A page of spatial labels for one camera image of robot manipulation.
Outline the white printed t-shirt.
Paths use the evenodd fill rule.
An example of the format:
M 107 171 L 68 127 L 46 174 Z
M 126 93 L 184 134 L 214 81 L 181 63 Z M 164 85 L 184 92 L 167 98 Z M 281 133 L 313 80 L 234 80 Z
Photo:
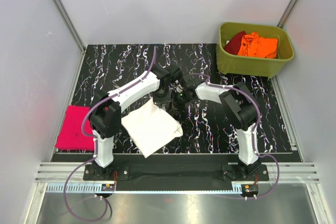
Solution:
M 152 99 L 123 117 L 121 123 L 145 158 L 183 135 L 181 124 Z

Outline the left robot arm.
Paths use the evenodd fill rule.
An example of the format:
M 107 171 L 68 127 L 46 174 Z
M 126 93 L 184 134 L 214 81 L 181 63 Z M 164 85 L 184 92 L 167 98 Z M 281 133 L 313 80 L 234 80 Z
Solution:
M 122 126 L 122 112 L 147 94 L 152 94 L 155 109 L 168 112 L 172 105 L 170 85 L 177 84 L 182 72 L 177 65 L 154 64 L 139 77 L 116 90 L 98 92 L 85 120 L 90 122 L 95 143 L 93 169 L 103 180 L 113 175 L 113 141 Z

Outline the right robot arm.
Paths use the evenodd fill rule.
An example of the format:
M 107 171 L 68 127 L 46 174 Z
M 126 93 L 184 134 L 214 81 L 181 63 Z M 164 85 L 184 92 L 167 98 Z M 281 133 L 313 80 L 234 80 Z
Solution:
M 238 164 L 222 168 L 224 177 L 235 181 L 250 180 L 256 176 L 257 169 L 261 166 L 256 136 L 260 110 L 247 87 L 241 82 L 233 86 L 213 84 L 186 74 L 173 88 L 167 111 L 170 115 L 180 114 L 194 100 L 221 104 L 237 132 Z

